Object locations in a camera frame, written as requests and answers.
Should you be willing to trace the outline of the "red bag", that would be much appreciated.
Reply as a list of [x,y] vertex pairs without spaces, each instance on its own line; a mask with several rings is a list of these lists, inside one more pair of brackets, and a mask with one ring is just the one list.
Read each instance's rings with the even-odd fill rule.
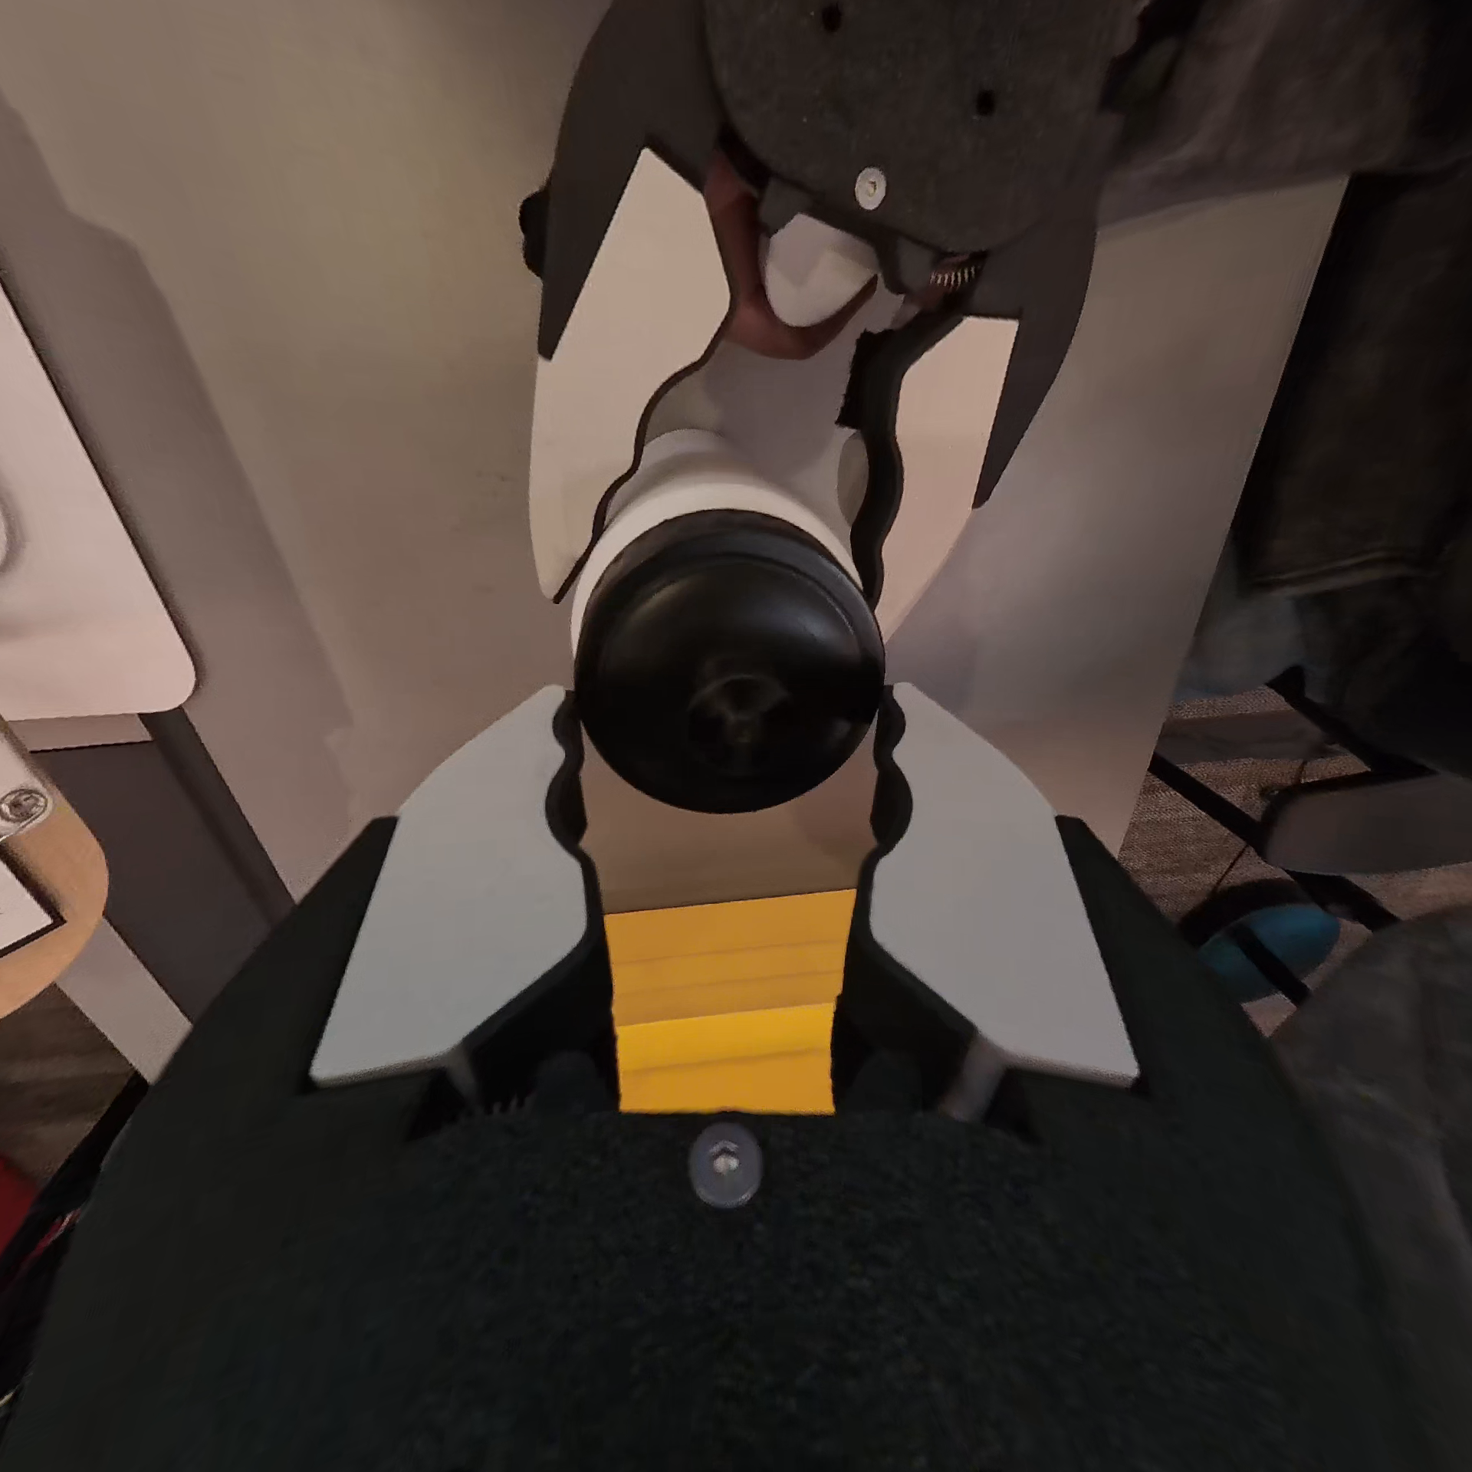
[[35,1184],[2,1156],[2,1289],[66,1237],[71,1217],[66,1187]]

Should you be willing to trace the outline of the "yellow plastic bin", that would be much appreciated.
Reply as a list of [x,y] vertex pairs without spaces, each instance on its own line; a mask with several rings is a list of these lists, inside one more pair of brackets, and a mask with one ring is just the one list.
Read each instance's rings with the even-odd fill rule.
[[605,916],[620,1113],[831,1115],[853,901],[847,890]]

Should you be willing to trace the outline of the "printed instruction sheet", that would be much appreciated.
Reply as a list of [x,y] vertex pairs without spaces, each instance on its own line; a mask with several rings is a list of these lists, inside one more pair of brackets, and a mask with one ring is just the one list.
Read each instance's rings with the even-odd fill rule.
[[62,930],[62,916],[2,855],[2,960]]

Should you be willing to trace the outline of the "person's right hand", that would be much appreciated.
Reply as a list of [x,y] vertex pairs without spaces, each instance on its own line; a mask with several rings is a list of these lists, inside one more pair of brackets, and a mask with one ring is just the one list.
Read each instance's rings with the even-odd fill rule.
[[777,315],[769,304],[758,258],[758,203],[729,158],[716,150],[708,161],[703,203],[731,287],[731,312],[721,342],[762,358],[803,362],[821,353],[870,305],[877,279],[870,277],[836,314],[794,325]]

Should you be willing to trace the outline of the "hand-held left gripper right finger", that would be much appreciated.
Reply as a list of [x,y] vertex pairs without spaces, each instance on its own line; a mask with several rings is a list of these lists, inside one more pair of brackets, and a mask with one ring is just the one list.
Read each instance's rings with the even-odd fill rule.
[[912,685],[873,741],[863,1043],[908,1056],[923,1109],[983,1118],[1008,1071],[1140,1080],[1056,810]]

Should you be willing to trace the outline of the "black bottle lid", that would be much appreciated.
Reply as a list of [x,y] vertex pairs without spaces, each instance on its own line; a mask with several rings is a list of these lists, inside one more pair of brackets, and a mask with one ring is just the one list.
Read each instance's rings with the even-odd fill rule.
[[716,509],[638,534],[583,603],[574,698],[605,767],[696,815],[814,792],[883,692],[877,618],[841,563],[774,517]]

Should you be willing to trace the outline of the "teal round object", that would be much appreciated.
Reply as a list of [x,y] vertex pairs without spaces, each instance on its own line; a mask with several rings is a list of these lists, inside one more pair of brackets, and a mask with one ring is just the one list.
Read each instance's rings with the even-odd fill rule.
[[1205,966],[1243,1004],[1310,1000],[1310,977],[1333,957],[1343,921],[1304,901],[1250,901],[1185,930]]

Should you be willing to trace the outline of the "black office chair base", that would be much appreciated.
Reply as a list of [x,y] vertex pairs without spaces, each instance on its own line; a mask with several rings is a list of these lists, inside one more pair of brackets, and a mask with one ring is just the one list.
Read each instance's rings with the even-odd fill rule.
[[[1266,692],[1275,708],[1172,717],[1151,751],[1150,777],[1230,834],[1236,859],[1258,856],[1275,874],[1226,885],[1236,870],[1230,862],[1180,920],[1180,935],[1186,939],[1191,921],[1250,901],[1319,907],[1343,921],[1343,935],[1395,926],[1396,915],[1358,876],[1467,864],[1469,783],[1358,735],[1310,692],[1299,666],[1266,681]],[[1259,815],[1194,777],[1197,767],[1246,760],[1294,767],[1263,793]]]

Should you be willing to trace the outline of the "person's grey trousers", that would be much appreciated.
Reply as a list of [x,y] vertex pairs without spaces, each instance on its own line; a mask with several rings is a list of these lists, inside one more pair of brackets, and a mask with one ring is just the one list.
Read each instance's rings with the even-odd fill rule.
[[1469,907],[1370,936],[1280,1025],[1385,1273],[1435,1469],[1469,1469]]

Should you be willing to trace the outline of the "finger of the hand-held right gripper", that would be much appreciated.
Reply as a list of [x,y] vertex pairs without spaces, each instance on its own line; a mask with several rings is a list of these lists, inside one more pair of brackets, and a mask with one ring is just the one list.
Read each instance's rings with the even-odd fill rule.
[[635,472],[652,403],[703,362],[729,312],[701,191],[644,148],[560,344],[538,362],[532,549],[543,596],[560,596],[599,506]]
[[1018,323],[926,312],[859,335],[838,427],[838,506],[887,642],[972,517]]

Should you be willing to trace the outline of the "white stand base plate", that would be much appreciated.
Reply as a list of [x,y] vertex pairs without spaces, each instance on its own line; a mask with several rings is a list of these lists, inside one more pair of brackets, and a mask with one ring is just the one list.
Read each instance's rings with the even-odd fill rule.
[[2,299],[2,717],[161,715],[196,685],[192,653]]

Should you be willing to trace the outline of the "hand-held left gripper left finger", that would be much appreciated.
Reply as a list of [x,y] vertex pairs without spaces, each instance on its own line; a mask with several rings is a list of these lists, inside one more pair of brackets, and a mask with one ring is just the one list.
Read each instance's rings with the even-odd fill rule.
[[444,1071],[458,1089],[532,1089],[560,1053],[610,1076],[582,767],[574,696],[545,687],[403,801],[307,1069],[315,1086]]

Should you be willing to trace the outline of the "white plastic bottle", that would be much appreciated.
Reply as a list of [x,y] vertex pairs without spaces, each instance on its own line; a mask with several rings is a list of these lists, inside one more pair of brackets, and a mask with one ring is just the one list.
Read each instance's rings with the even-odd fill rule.
[[570,638],[619,554],[662,523],[741,512],[814,539],[859,584],[853,517],[838,494],[851,431],[836,418],[859,332],[814,358],[762,358],[718,345],[708,363],[662,397],[633,477],[614,492],[570,589]]

